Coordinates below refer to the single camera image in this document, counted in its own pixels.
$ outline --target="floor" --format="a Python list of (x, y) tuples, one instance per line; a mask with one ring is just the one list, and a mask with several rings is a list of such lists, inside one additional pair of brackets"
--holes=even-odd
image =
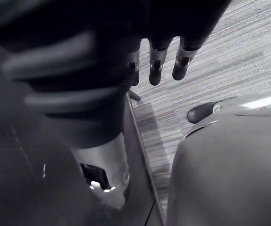
[(251, 91), (271, 91), (271, 0), (235, 0), (190, 65), (186, 78), (172, 79), (175, 38), (161, 83), (149, 84), (149, 43), (140, 48), (140, 83), (132, 90), (135, 117), (164, 212), (177, 145), (191, 127), (187, 111), (204, 102)]

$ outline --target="gray striped carpet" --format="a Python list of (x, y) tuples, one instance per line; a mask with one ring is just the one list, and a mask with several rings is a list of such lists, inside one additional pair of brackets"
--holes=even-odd
[(271, 0), (235, 0), (205, 45), (186, 78), (172, 79), (179, 39), (168, 50), (160, 85), (149, 84), (149, 43), (140, 49), (140, 83), (132, 101), (164, 212), (175, 151), (191, 127), (187, 111), (203, 102), (252, 90), (271, 91)]

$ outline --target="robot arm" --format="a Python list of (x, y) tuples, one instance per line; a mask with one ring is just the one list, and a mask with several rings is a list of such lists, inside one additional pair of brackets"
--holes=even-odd
[(5, 76), (31, 87), (25, 103), (58, 130), (105, 204), (119, 209), (126, 198), (124, 96), (139, 80), (141, 39), (150, 40), (157, 85), (168, 46), (181, 36), (173, 71), (180, 80), (229, 2), (0, 0)]

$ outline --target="metal edge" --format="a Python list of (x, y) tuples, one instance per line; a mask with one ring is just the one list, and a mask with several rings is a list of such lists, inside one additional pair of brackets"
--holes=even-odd
[(155, 187), (155, 184), (154, 184), (154, 181), (153, 181), (153, 177), (152, 177), (152, 174), (151, 174), (150, 164), (149, 164), (149, 161), (148, 161), (148, 157), (147, 157), (147, 154), (146, 154), (146, 151), (145, 151), (144, 144), (142, 142), (141, 134), (140, 134), (140, 132), (139, 132), (139, 130), (137, 128), (136, 118), (135, 118), (135, 115), (134, 115), (134, 112), (133, 112), (133, 107), (132, 107), (132, 104), (131, 104), (131, 101), (130, 101), (128, 93), (126, 94), (126, 96), (127, 96), (126, 98), (127, 98), (127, 102), (128, 102), (128, 107), (129, 107), (129, 109), (131, 111), (131, 117), (133, 119), (133, 124), (135, 126), (136, 134), (137, 134), (139, 142), (140, 142), (142, 155), (143, 155), (143, 158), (144, 158), (144, 161), (145, 161), (147, 173), (148, 173), (148, 176), (149, 176), (149, 179), (150, 179), (150, 184), (151, 184), (151, 187), (152, 187), (152, 190), (153, 190), (153, 194), (154, 194), (154, 198), (155, 198), (155, 203), (156, 203), (157, 208), (159, 210), (162, 224), (163, 224), (163, 226), (165, 226), (166, 223), (165, 223), (164, 211), (162, 209), (162, 206), (161, 206), (159, 198), (158, 198), (158, 194), (156, 192), (156, 187)]

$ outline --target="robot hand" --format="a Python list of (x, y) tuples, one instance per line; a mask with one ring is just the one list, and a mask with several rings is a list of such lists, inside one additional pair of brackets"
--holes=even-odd
[(5, 76), (32, 88), (25, 103), (58, 129), (105, 204), (125, 201), (124, 96), (139, 80), (141, 39), (150, 41), (157, 85), (168, 46), (181, 36), (173, 71), (180, 80), (229, 2), (0, 0), (0, 46), (11, 53)]

